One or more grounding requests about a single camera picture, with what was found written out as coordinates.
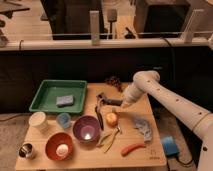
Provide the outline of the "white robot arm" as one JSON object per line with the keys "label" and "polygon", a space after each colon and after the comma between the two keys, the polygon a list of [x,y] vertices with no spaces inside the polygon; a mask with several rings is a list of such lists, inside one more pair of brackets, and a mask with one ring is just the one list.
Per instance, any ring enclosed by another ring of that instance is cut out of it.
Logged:
{"label": "white robot arm", "polygon": [[213,171],[213,113],[168,90],[157,71],[139,71],[123,92],[122,107],[136,103],[148,93],[202,140],[197,171]]}

